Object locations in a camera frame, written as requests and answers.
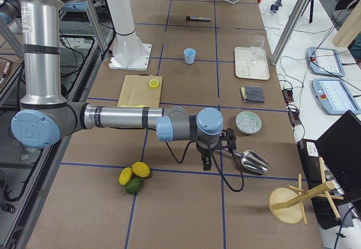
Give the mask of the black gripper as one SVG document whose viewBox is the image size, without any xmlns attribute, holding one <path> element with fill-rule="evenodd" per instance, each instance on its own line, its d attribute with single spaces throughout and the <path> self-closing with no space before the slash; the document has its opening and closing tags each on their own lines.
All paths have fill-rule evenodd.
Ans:
<svg viewBox="0 0 361 249">
<path fill-rule="evenodd" d="M 226 150 L 231 155 L 235 152 L 235 134 L 231 128 L 222 129 L 216 136 L 199 134 L 196 148 L 201 154 L 202 167 L 204 171 L 212 168 L 212 154 L 214 150 Z"/>
</svg>

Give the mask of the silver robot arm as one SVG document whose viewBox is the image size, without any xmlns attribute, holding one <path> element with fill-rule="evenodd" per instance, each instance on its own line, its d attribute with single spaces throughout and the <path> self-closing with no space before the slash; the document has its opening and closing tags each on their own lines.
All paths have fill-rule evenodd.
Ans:
<svg viewBox="0 0 361 249">
<path fill-rule="evenodd" d="M 87 9 L 87 0 L 18 0 L 20 3 L 26 94 L 11 129 L 24 146 L 45 148 L 82 129 L 149 129 L 160 141 L 195 143 L 203 169 L 216 165 L 213 152 L 234 154 L 236 136 L 223 127 L 215 108 L 189 115 L 177 108 L 105 107 L 69 102 L 61 94 L 59 11 Z"/>
</svg>

